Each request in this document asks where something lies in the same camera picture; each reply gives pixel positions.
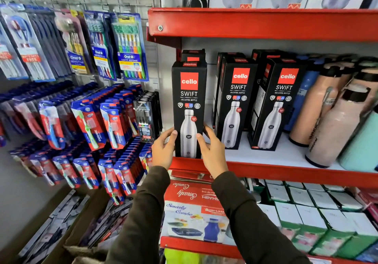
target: person's left hand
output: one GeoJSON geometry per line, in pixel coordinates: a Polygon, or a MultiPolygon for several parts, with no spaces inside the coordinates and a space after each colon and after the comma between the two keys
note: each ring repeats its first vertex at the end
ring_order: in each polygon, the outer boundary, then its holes
{"type": "Polygon", "coordinates": [[[152,145],[152,165],[162,166],[166,170],[172,164],[173,151],[175,150],[175,140],[177,138],[177,131],[172,127],[165,131],[158,137],[152,145]]]}

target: bottle black base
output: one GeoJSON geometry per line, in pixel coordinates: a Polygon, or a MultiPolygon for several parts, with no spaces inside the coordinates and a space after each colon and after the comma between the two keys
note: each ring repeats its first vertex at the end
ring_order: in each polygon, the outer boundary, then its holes
{"type": "Polygon", "coordinates": [[[309,145],[304,145],[304,144],[301,144],[301,143],[298,143],[296,141],[293,141],[290,137],[289,137],[289,141],[291,141],[293,144],[295,144],[296,146],[301,146],[301,147],[309,147],[309,145]]]}
{"type": "Polygon", "coordinates": [[[317,163],[314,163],[312,160],[310,160],[307,156],[305,156],[306,158],[306,161],[308,161],[310,164],[312,164],[313,166],[316,166],[317,168],[329,168],[329,166],[325,166],[325,165],[319,165],[317,163]]]}

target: person's right hand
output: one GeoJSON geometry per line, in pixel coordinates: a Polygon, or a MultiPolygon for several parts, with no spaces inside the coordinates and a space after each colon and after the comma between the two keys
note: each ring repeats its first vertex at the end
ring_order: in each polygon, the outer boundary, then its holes
{"type": "Polygon", "coordinates": [[[210,144],[205,142],[201,133],[197,134],[197,140],[200,144],[203,163],[211,176],[216,179],[221,173],[228,171],[226,156],[224,154],[224,144],[206,124],[204,124],[204,128],[206,136],[210,139],[210,144]]]}

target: hand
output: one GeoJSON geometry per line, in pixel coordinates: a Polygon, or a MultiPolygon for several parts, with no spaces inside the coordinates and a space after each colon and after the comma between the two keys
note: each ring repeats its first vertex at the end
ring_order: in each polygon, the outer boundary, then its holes
{"type": "Polygon", "coordinates": [[[175,150],[175,140],[177,138],[177,131],[172,127],[165,131],[158,137],[152,145],[152,165],[158,165],[169,169],[172,164],[173,151],[175,150]]]}
{"type": "Polygon", "coordinates": [[[203,163],[211,176],[216,179],[221,173],[228,171],[226,156],[224,154],[224,144],[206,124],[204,124],[204,128],[205,134],[210,139],[211,144],[205,142],[201,133],[197,134],[197,140],[200,144],[203,163]]]}

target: dark brown sleeve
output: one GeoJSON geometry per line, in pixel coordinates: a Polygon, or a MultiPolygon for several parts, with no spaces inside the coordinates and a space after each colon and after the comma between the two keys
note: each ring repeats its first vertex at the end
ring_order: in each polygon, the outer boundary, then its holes
{"type": "Polygon", "coordinates": [[[211,187],[230,220],[231,233],[246,263],[310,264],[262,212],[233,172],[219,175],[211,187]]]}
{"type": "Polygon", "coordinates": [[[133,206],[106,264],[159,263],[159,232],[164,210],[164,193],[170,183],[167,170],[153,166],[138,188],[133,206]]]}

